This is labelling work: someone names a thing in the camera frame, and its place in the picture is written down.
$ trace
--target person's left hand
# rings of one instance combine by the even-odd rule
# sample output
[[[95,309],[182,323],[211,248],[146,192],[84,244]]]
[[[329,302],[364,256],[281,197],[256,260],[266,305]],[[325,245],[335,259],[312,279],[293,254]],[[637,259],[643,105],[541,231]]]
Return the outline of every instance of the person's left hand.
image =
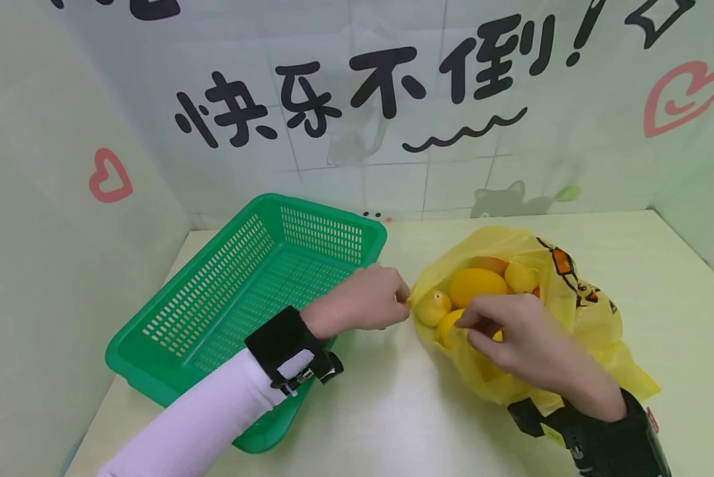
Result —
[[[407,320],[408,298],[409,287],[396,269],[373,264],[311,302],[301,318],[320,340],[347,330],[378,330]]]

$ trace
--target wavy line drawing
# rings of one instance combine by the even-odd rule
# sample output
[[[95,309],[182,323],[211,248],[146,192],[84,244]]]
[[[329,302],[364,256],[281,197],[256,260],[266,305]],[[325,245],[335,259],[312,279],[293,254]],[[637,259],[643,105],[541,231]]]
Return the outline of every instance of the wavy line drawing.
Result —
[[[527,107],[524,107],[524,109],[519,111],[516,116],[511,117],[511,119],[502,119],[502,117],[494,115],[491,117],[491,119],[489,119],[487,126],[484,126],[484,129],[482,129],[481,131],[476,131],[470,129],[468,126],[463,126],[462,129],[458,131],[456,135],[452,136],[452,139],[443,140],[438,139],[436,136],[431,136],[426,142],[423,142],[422,145],[417,147],[410,146],[409,144],[407,144],[407,142],[405,142],[405,144],[402,144],[402,149],[407,152],[423,152],[431,146],[449,147],[455,144],[457,141],[461,140],[461,137],[463,136],[482,137],[484,134],[487,134],[487,132],[489,132],[489,130],[491,130],[495,125],[511,126],[516,124],[517,122],[521,121],[521,118],[526,114],[526,111]]]

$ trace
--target yellow plastic bag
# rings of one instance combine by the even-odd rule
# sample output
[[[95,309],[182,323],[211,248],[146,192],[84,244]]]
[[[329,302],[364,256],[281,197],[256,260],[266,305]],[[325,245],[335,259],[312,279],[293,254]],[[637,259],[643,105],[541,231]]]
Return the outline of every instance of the yellow plastic bag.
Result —
[[[418,302],[428,292],[435,288],[446,292],[454,272],[468,267],[472,259],[483,256],[520,262],[537,269],[543,305],[620,386],[641,401],[660,391],[647,373],[635,364],[629,348],[622,342],[622,317],[613,301],[599,288],[578,277],[577,268],[566,252],[528,231],[488,226],[473,232],[423,270],[412,287],[410,302],[413,311],[417,312]],[[483,399],[509,405],[532,398],[543,413],[562,406],[557,395],[527,385],[499,370],[473,350],[466,330],[453,328],[448,347],[445,347],[436,341],[434,328],[423,325],[417,318],[415,326],[419,340],[432,353],[432,358],[442,355],[449,358],[468,387]]]

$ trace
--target green plastic basket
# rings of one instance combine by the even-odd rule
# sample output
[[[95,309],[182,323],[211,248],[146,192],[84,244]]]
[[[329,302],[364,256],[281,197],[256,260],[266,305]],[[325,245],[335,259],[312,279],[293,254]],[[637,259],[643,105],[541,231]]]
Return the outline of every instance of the green plastic basket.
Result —
[[[335,208],[267,194],[246,205],[120,330],[107,365],[168,406],[245,347],[282,308],[301,309],[378,258],[386,229]],[[312,381],[234,442],[269,451]]]

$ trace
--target black wrist strap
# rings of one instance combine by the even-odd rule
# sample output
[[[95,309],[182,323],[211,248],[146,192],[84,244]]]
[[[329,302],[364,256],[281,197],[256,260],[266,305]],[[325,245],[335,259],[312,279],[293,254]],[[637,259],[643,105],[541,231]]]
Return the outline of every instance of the black wrist strap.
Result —
[[[272,387],[286,395],[295,394],[308,378],[316,377],[323,383],[343,372],[343,365],[335,353],[326,350],[327,341],[320,341],[301,320],[301,313],[292,306],[277,313],[270,321],[245,339],[263,371],[272,380]],[[311,352],[312,361],[291,378],[280,372],[285,363],[300,352]]]
[[[547,417],[531,399],[513,403],[508,412],[522,432],[533,437],[553,434],[563,441],[582,476],[672,476],[647,412],[630,393],[622,394],[627,416],[614,423],[583,415],[566,400]]]

